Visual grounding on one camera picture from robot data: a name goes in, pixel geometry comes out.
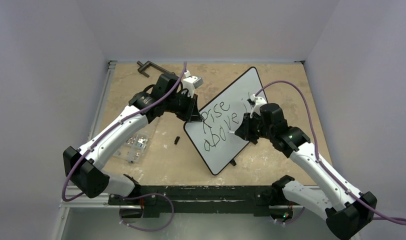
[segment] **tilted whiteboard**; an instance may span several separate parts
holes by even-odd
[[[229,132],[239,128],[244,113],[250,113],[247,99],[261,88],[258,71],[251,67],[200,110],[203,122],[184,124],[185,133],[213,175],[249,143]],[[263,91],[259,96],[267,99]]]

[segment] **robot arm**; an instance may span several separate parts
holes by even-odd
[[[234,134],[254,144],[259,138],[268,139],[276,150],[299,165],[323,191],[316,192],[286,175],[272,185],[274,198],[298,203],[314,212],[326,221],[339,239],[349,239],[372,221],[374,213],[350,196],[350,193],[357,195],[375,209],[377,199],[372,193],[362,193],[321,155],[317,159],[314,144],[300,128],[287,124],[278,104],[267,103],[262,97],[255,96],[248,101],[253,109],[251,113],[244,114],[242,124]]]
[[[120,115],[101,133],[78,149],[70,146],[63,152],[66,176],[77,161],[86,155],[70,178],[85,195],[94,198],[101,193],[108,193],[127,197],[136,186],[139,186],[138,182],[130,176],[104,172],[103,168],[114,152],[127,139],[156,117],[160,117],[164,112],[170,112],[185,122],[202,120],[197,107],[197,95],[194,94],[194,91],[203,84],[203,80],[201,77],[191,76],[188,71],[184,75],[185,79],[181,81],[181,86],[184,86],[184,89],[181,87],[180,91],[177,92],[178,86],[175,87],[171,94],[156,106],[125,120],[125,117],[142,111],[172,89],[178,76],[170,73],[161,74],[156,84],[135,94]]]

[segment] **beige tabletop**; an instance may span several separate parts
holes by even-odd
[[[161,64],[179,74],[183,65]],[[319,151],[331,162],[314,100],[301,64],[188,64],[192,75],[201,76],[204,84],[196,90],[199,109],[214,98],[250,67],[256,67],[263,85],[275,80],[287,80],[304,93],[313,117]],[[115,119],[134,94],[156,83],[159,71],[149,68],[149,78],[137,72],[133,63],[117,64],[107,103],[104,107],[100,130]],[[265,90],[267,101],[283,109],[290,126],[301,128],[311,139],[308,116],[299,93],[291,86],[278,83]],[[235,158],[236,166],[229,164],[218,175],[212,175],[198,151],[183,129],[184,122],[172,113],[165,113],[150,136],[150,144],[138,163],[112,157],[104,170],[128,174],[141,185],[271,185],[284,175],[290,175],[304,185],[314,185],[313,180],[294,162],[275,150],[269,140],[261,139],[257,145],[250,143]]]

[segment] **white wall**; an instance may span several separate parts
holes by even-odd
[[[339,0],[77,0],[111,60],[300,61]]]
[[[304,66],[334,166],[406,217],[406,0],[341,0]],[[406,239],[406,227],[362,236]]]
[[[0,239],[50,238],[105,61],[74,0],[0,0]]]

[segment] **black whiteboard frame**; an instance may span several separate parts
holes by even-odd
[[[231,87],[235,82],[237,82],[243,75],[245,75],[245,74],[246,74],[248,71],[250,71],[251,69],[254,69],[254,70],[256,71],[257,78],[259,79],[259,82],[260,82],[260,88],[262,88],[264,85],[262,84],[261,76],[259,76],[258,69],[257,69],[255,66],[251,66],[249,69],[247,69],[245,72],[243,72],[243,74],[241,74],[241,75],[240,75],[239,77],[237,77],[234,81],[232,81],[228,86],[226,86],[222,91],[220,91],[220,93],[218,93],[214,98],[212,98],[212,100],[210,100],[208,103],[206,103],[204,106],[202,106],[202,107],[198,110],[198,112],[200,113],[201,110],[203,110],[207,105],[209,105],[211,102],[213,102],[215,99],[217,99],[217,98],[219,97],[219,95],[221,95],[223,92],[225,92],[225,90],[227,90],[229,87]],[[261,93],[263,93],[263,94],[265,95],[265,97],[266,97],[265,90],[261,91]],[[200,153],[199,149],[198,149],[197,146],[194,144],[194,142],[193,142],[193,140],[191,139],[190,135],[189,135],[188,132],[186,131],[186,124],[187,124],[187,122],[184,122],[184,125],[183,125],[182,128],[184,129],[185,134],[187,135],[188,139],[190,139],[190,141],[191,141],[192,145],[194,146],[194,148],[197,150],[197,152],[198,152],[198,154],[200,155],[201,159],[203,160],[204,164],[206,164],[206,167],[209,169],[210,173],[211,173],[213,176],[216,176],[216,175],[220,174],[220,173],[225,169],[225,167],[228,166],[228,164],[229,164],[230,162],[228,162],[218,173],[216,173],[216,174],[213,173],[212,170],[211,170],[211,168],[209,167],[208,163],[205,161],[205,159],[203,158],[203,156],[202,156],[202,154]],[[235,158],[242,152],[242,150],[243,150],[245,147],[247,147],[247,145],[248,145],[249,143],[250,143],[250,142],[247,141],[247,144],[246,144],[231,160],[235,159]]]

